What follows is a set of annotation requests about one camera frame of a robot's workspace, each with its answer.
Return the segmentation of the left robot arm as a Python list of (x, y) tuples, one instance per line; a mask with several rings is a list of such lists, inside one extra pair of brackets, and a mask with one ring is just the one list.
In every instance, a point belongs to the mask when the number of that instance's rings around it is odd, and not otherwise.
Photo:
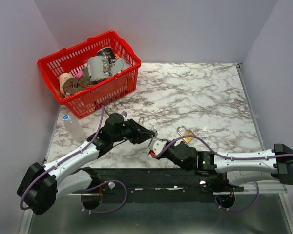
[(43, 214), (54, 204), (57, 186), (85, 164), (108, 153), (114, 143), (128, 140), (132, 144), (141, 144), (155, 136), (156, 131), (132, 119), (125, 119), (118, 113), (110, 114), (76, 150), (45, 165), (35, 162), (28, 167), (17, 189), (20, 208), (31, 209), (36, 215)]

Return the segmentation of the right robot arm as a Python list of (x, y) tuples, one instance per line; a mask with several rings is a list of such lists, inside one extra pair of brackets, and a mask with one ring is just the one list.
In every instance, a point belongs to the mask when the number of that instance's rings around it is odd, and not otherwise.
[(222, 153), (199, 151), (184, 142), (175, 144), (153, 138), (148, 147), (152, 158), (166, 158), (201, 177), (216, 176), (215, 186), (221, 191), (262, 180), (293, 185), (293, 150), (284, 144), (255, 153)]

